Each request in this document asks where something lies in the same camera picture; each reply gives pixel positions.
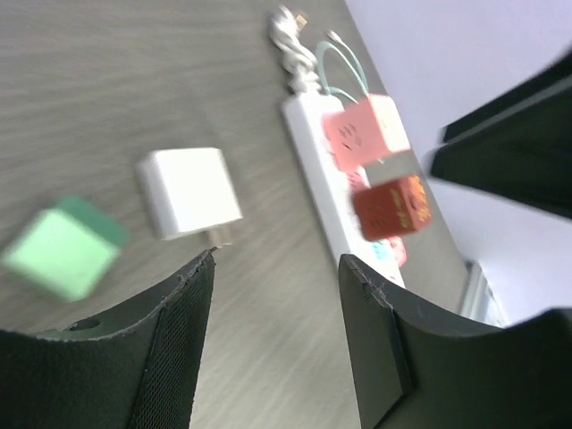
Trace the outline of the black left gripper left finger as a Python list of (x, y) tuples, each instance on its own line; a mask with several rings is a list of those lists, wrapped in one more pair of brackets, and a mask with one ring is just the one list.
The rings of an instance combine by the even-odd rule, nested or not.
[(188, 427), (214, 277), (204, 251), (64, 330), (2, 331), (2, 427)]

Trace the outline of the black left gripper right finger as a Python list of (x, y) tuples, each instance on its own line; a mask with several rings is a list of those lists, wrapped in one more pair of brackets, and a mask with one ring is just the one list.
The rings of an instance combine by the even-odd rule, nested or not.
[(568, 428), (571, 312), (507, 328), (439, 307), (352, 255), (339, 289), (365, 428)]

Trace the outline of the green USB charger plug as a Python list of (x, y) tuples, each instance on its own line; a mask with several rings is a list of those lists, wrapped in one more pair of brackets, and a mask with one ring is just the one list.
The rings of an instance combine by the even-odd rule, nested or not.
[(43, 210), (1, 254), (1, 266), (68, 302), (87, 298), (122, 253), (127, 230), (76, 196)]

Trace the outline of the brown cube adapter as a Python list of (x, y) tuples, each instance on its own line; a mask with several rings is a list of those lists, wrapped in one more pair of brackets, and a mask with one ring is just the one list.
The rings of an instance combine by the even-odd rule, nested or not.
[(417, 175), (359, 190), (352, 195), (352, 204), (367, 241), (407, 235), (423, 229), (433, 219)]

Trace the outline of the white USB wall charger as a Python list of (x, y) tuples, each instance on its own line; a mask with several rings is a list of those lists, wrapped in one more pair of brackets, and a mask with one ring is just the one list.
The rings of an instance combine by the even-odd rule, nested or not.
[(158, 239), (204, 232), (216, 248), (232, 244), (231, 225), (242, 212), (221, 149), (152, 151), (137, 171)]

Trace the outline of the white power strip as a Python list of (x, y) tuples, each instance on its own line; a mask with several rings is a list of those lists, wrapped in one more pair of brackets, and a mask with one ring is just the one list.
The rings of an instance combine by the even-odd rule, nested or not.
[(351, 204), (347, 174), (337, 168), (324, 135), (323, 117), (342, 109), (339, 99), (311, 92), (291, 96), (282, 103), (282, 112), (334, 263), (338, 264), (343, 254), (353, 254), (404, 287), (395, 259), (378, 260), (372, 249), (373, 242), (363, 238)]

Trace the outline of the pink small plug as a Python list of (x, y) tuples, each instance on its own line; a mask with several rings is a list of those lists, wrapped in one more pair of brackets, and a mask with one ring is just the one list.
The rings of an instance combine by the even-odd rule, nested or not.
[(358, 167), (354, 172), (347, 173), (349, 189), (351, 193), (359, 192), (363, 189), (369, 189), (370, 183), (363, 167)]

